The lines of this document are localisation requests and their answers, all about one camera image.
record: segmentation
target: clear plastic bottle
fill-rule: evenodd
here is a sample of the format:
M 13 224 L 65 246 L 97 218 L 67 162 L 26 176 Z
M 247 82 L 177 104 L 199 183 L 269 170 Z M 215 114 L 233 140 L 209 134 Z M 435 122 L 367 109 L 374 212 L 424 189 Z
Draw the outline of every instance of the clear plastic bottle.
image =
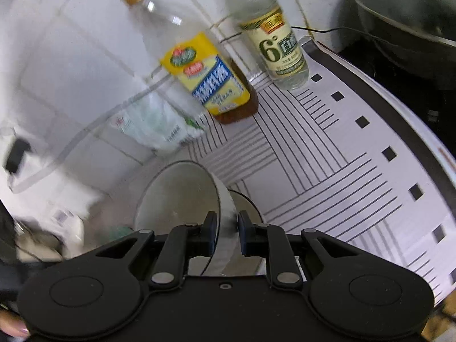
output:
M 144 45 L 220 123 L 252 116 L 258 97 L 209 28 L 185 8 L 124 0 L 141 23 Z
M 277 87 L 293 90 L 309 78 L 301 47 L 277 0 L 226 0 L 232 17 L 264 59 Z

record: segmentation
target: white tile wall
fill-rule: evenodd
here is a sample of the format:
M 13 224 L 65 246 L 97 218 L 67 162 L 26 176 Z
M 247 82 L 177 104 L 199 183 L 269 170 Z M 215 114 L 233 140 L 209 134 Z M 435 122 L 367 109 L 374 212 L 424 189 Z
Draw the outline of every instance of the white tile wall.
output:
M 208 27 L 217 24 L 212 31 L 220 40 L 237 32 L 224 0 L 165 1 L 188 7 Z M 304 26 L 306 17 L 313 28 L 326 29 L 356 16 L 346 0 L 278 1 L 292 25 Z M 158 65 L 146 53 L 121 0 L 3 0 L 0 19 L 0 125 L 16 125 L 24 135 L 40 138 L 40 148 L 46 150 L 41 165 L 58 156 L 91 121 L 143 90 L 143 79 L 149 82 L 147 77 Z M 347 43 L 339 33 L 315 37 L 334 50 Z M 242 38 L 226 44 L 226 49 L 246 74 L 262 69 Z M 162 72 L 152 82 L 163 77 Z M 176 104 L 182 87 L 168 81 L 161 91 Z M 180 106 L 194 115 L 200 109 L 191 98 Z M 0 138 L 1 157 L 6 139 Z M 103 199 L 101 190 L 112 189 L 150 156 L 149 149 L 104 125 L 78 144 L 58 170 L 71 176 L 63 178 L 66 183 L 59 194 L 48 194 L 55 192 L 55 184 L 46 180 L 37 185 L 39 189 L 27 190 L 27 197 L 11 196 L 2 175 L 0 199 L 23 214 L 33 213 L 33 208 L 43 213 L 51 205 L 88 215 L 89 208 Z M 45 198 L 40 189 L 46 190 Z

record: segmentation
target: green logo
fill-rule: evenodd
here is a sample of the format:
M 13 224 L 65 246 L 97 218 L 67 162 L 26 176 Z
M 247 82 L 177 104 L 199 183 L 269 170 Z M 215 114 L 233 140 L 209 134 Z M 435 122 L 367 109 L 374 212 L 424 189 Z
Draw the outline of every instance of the green logo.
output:
M 196 56 L 197 51 L 192 47 L 176 48 L 172 52 L 170 62 L 174 67 L 182 67 L 193 61 Z

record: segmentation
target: white vinegar bottle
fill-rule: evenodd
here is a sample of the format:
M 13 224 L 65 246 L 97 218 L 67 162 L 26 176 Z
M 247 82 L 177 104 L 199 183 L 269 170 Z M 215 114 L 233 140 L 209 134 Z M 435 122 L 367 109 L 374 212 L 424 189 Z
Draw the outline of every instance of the white vinegar bottle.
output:
M 309 68 L 277 0 L 226 0 L 238 27 L 263 58 L 277 87 L 293 90 L 309 78 Z

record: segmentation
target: bottle label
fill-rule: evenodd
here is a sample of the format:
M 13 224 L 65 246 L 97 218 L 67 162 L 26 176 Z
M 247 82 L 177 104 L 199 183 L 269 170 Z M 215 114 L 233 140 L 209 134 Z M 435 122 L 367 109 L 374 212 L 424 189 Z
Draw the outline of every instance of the bottle label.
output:
M 203 32 L 173 47 L 160 62 L 213 115 L 250 99 L 249 91 Z
M 299 72 L 306 60 L 295 34 L 276 7 L 269 13 L 239 25 L 259 49 L 268 68 L 277 77 L 288 77 Z

